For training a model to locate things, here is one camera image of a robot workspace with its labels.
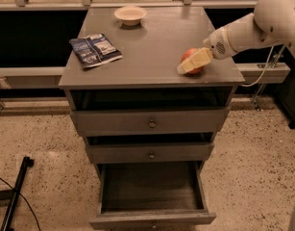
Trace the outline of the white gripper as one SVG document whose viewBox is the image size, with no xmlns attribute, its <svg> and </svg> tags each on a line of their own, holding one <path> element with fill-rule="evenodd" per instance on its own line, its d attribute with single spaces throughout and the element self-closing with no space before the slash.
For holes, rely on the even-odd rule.
<svg viewBox="0 0 295 231">
<path fill-rule="evenodd" d="M 189 58 L 177 66 L 179 74 L 185 74 L 185 70 L 192 70 L 197 66 L 207 65 L 212 58 L 224 60 L 236 54 L 229 42 L 226 26 L 212 32 L 203 40 L 203 45 L 205 47 L 198 48 Z"/>
</svg>

